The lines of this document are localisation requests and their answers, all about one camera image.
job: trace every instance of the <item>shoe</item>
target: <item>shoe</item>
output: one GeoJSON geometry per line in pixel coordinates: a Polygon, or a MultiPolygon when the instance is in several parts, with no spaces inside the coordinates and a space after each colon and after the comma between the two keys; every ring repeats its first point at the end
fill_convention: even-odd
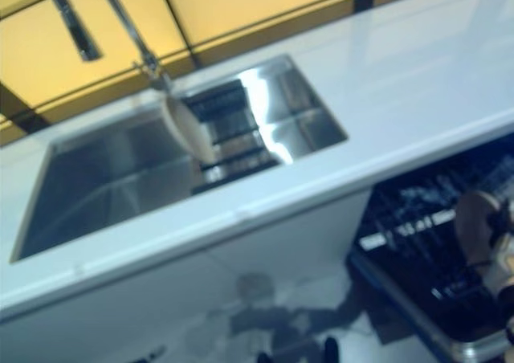
{"type": "Polygon", "coordinates": [[[273,359],[267,353],[260,353],[257,356],[257,363],[273,363],[273,359]]]}
{"type": "Polygon", "coordinates": [[[323,362],[339,363],[339,345],[336,339],[331,336],[324,341],[323,362]]]}

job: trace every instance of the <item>cabinet door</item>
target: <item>cabinet door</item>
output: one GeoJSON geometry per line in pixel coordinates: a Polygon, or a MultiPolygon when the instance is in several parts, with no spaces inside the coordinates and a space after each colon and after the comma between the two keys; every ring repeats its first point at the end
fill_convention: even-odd
{"type": "Polygon", "coordinates": [[[207,254],[232,270],[234,290],[248,274],[270,278],[275,288],[319,277],[342,267],[369,194],[364,190],[325,203],[210,248],[207,254]]]}

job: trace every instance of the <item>dishwasher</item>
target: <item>dishwasher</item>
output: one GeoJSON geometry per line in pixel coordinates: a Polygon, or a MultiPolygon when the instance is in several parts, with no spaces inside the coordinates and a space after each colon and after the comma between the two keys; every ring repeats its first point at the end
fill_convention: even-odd
{"type": "Polygon", "coordinates": [[[510,345],[456,234],[455,207],[472,191],[512,216],[514,133],[375,185],[349,256],[445,362],[488,361],[510,345]]]}

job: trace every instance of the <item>stainless steel sink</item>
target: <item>stainless steel sink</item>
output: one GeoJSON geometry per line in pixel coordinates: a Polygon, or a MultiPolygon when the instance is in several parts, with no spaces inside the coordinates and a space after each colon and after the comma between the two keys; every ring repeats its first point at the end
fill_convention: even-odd
{"type": "Polygon", "coordinates": [[[347,138],[286,56],[179,96],[208,126],[215,164],[182,151],[158,108],[56,141],[13,260],[347,138]]]}

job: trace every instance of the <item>white cabinet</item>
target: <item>white cabinet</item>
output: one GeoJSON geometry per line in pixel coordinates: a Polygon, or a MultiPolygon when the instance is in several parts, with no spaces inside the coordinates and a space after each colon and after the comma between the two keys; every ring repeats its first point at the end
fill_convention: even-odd
{"type": "Polygon", "coordinates": [[[3,324],[0,360],[98,362],[130,345],[130,358],[115,362],[134,360],[148,352],[141,341],[159,340],[182,320],[230,300],[228,276],[199,253],[98,287],[3,324]]]}
{"type": "Polygon", "coordinates": [[[327,202],[207,251],[237,279],[267,275],[276,288],[333,271],[343,262],[370,191],[327,202]]]}

